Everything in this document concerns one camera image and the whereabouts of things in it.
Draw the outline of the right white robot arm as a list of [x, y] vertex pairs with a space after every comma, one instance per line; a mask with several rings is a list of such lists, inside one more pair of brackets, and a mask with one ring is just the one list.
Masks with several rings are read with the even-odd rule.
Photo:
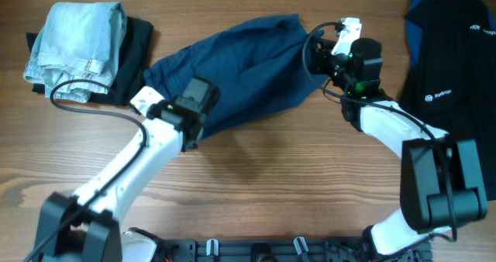
[[304, 41], [307, 77], [327, 76], [341, 92], [317, 87], [339, 99], [343, 118], [401, 160], [399, 209], [339, 248], [361, 261], [387, 261], [413, 255], [435, 238], [456, 242], [460, 227], [487, 215], [475, 142], [402, 109], [380, 87], [380, 43], [361, 37], [359, 26], [336, 22], [334, 27], [336, 41], [318, 37], [315, 30]]

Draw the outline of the folded black garment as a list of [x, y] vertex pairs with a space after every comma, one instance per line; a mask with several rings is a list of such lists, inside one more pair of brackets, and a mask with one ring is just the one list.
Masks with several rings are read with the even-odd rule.
[[145, 85], [143, 69], [148, 61], [153, 25], [128, 17], [127, 31], [119, 54], [119, 69], [112, 83], [114, 94], [92, 94], [88, 101], [97, 104], [125, 105]]

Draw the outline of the blue garment under shirt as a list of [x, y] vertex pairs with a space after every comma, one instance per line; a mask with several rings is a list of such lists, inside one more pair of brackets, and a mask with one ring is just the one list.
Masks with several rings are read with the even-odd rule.
[[415, 9], [427, 0], [409, 0], [410, 6], [405, 14], [406, 41], [410, 50], [410, 67], [419, 63], [424, 26], [415, 17]]

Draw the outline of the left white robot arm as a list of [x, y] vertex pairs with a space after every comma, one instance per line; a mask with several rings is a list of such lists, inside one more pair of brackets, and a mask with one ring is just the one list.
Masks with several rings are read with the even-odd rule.
[[208, 114], [221, 96], [194, 77], [168, 101], [143, 87], [127, 104], [143, 115], [138, 133], [94, 178], [70, 196], [54, 192], [42, 205], [35, 246], [27, 261], [161, 261], [165, 249], [143, 231], [122, 232], [132, 203], [155, 174], [179, 153], [197, 146]]

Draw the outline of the black logo shirt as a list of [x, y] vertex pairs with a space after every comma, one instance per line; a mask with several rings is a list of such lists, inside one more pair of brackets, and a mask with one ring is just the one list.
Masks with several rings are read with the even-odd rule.
[[419, 63], [400, 106], [430, 126], [475, 139], [487, 198], [495, 199], [495, 20], [482, 0], [427, 0]]

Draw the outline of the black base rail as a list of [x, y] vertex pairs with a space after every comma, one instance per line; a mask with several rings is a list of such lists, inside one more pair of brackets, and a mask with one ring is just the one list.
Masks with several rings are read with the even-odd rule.
[[407, 261], [433, 262], [431, 243], [396, 254], [382, 255], [362, 237], [307, 240], [164, 240], [136, 227], [122, 235], [124, 261], [257, 262], [257, 261]]

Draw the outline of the dark blue shorts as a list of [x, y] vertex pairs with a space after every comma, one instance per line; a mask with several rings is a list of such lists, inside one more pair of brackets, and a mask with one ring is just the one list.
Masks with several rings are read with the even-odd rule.
[[166, 99], [182, 95], [194, 76], [214, 83], [221, 96], [205, 121], [209, 137], [297, 107], [324, 83], [325, 75], [305, 73], [307, 36], [297, 14], [251, 19], [157, 61], [143, 76]]

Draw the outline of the folded light blue jeans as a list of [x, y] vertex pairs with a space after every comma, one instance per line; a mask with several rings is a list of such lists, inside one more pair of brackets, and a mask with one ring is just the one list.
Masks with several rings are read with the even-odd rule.
[[106, 94], [119, 69], [127, 15], [119, 2], [55, 3], [33, 44], [23, 77], [42, 84], [46, 97], [87, 102]]

